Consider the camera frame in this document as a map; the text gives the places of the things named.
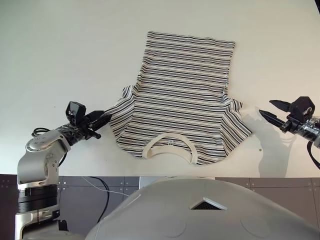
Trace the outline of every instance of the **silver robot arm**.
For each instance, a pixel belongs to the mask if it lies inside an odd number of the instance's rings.
[[[107,124],[111,115],[93,111],[85,115],[86,107],[70,102],[66,115],[70,123],[36,135],[25,146],[26,153],[17,167],[18,213],[15,215],[15,239],[80,240],[82,236],[68,232],[60,215],[57,201],[59,165],[71,146],[91,137]]]

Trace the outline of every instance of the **vent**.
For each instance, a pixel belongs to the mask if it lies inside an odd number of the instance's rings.
[[[192,208],[192,210],[221,210],[221,209],[211,205],[210,203],[203,201],[199,205]]]
[[[204,197],[201,201],[190,207],[191,210],[227,210],[227,207]]]

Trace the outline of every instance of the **shirt sleeve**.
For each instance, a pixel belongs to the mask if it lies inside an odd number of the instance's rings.
[[[220,134],[226,156],[252,134],[241,121],[241,107],[242,103],[233,99],[222,116]]]

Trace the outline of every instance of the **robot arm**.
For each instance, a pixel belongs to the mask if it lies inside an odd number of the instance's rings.
[[[282,132],[290,132],[298,134],[309,142],[307,144],[307,151],[313,163],[320,169],[320,162],[318,162],[311,153],[312,144],[320,149],[320,118],[314,117],[315,105],[308,96],[301,96],[292,103],[280,100],[271,100],[271,104],[278,109],[289,112],[284,122],[277,118],[271,112],[259,110],[262,117],[269,123],[275,125]]]
[[[56,220],[60,215],[57,201],[59,165],[71,146],[91,137],[99,139],[95,131],[107,124],[111,115],[93,111],[87,115],[86,107],[70,102],[66,116],[69,120],[57,129],[35,136],[25,146],[26,153],[17,167],[18,213],[15,215],[15,239],[37,239],[45,232],[55,230],[55,237],[76,239],[67,231],[65,221]]]

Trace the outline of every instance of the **cable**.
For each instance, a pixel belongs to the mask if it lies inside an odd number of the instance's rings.
[[[46,133],[46,132],[49,132],[50,130],[48,128],[45,128],[45,127],[37,127],[36,129],[33,130],[33,132],[31,133],[31,136],[32,137],[37,137],[41,134],[39,133]]]
[[[31,136],[32,137],[38,137],[40,136],[41,134],[40,133],[47,133],[49,132],[50,129],[48,128],[45,128],[45,127],[37,127],[33,130],[33,132],[31,133]],[[59,162],[59,165],[58,167],[60,167],[62,165],[62,163],[64,162],[64,160],[66,159],[66,156],[67,156],[67,153],[65,153],[61,159],[61,161]]]
[[[125,194],[125,193],[119,192],[119,191],[110,191],[110,190],[107,191],[107,190],[101,189],[100,187],[97,187],[97,186],[94,185],[92,182],[90,182],[88,179],[86,179],[84,176],[82,176],[82,178],[83,178],[88,184],[90,184],[92,187],[94,187],[94,188],[96,188],[96,189],[98,189],[98,190],[100,190],[100,191],[109,192],[109,193],[114,193],[114,194],[121,194],[121,195],[124,195],[124,196],[127,196],[127,197],[130,196],[130,195],[128,195],[128,194]]]
[[[106,182],[103,181],[103,180],[102,180],[101,178],[99,178],[99,177],[89,176],[89,178],[99,180],[99,181],[103,184],[105,190],[104,190],[104,189],[101,189],[100,187],[97,187],[97,186],[94,185],[92,182],[90,182],[88,179],[86,179],[84,176],[82,176],[82,178],[83,178],[88,184],[90,184],[91,186],[95,187],[96,189],[98,189],[98,190],[100,190],[100,191],[103,191],[103,192],[107,192],[106,203],[105,203],[104,209],[103,209],[103,211],[102,211],[102,213],[101,213],[101,215],[100,215],[100,217],[99,217],[99,219],[98,219],[98,221],[97,221],[97,224],[101,221],[102,216],[105,214],[105,212],[106,212],[106,210],[107,210],[107,207],[108,207],[108,204],[109,204],[110,193],[121,194],[121,195],[124,195],[124,196],[127,196],[127,197],[129,196],[129,195],[124,194],[124,193],[122,193],[122,192],[110,191],[108,185],[106,184]]]
[[[312,152],[311,152],[312,143],[313,143],[312,141],[309,141],[309,142],[307,143],[307,145],[306,145],[306,149],[307,149],[307,151],[308,151],[308,153],[309,153],[309,156],[310,156],[310,158],[312,159],[313,163],[316,165],[316,167],[317,167],[318,169],[320,169],[320,162],[318,162],[318,161],[315,159],[315,157],[312,155]]]
[[[100,217],[98,218],[98,221],[96,222],[96,223],[98,224],[98,223],[100,222],[102,216],[103,216],[104,213],[106,212],[107,207],[108,207],[108,205],[109,205],[109,198],[110,198],[110,193],[108,192],[108,191],[109,191],[109,187],[108,187],[108,185],[105,183],[105,181],[103,181],[103,180],[102,180],[101,178],[99,178],[99,177],[90,176],[89,178],[99,180],[99,181],[103,184],[103,186],[105,187],[105,190],[107,191],[107,192],[106,192],[106,202],[105,202],[105,206],[104,206],[104,208],[103,208],[103,211],[102,211]]]

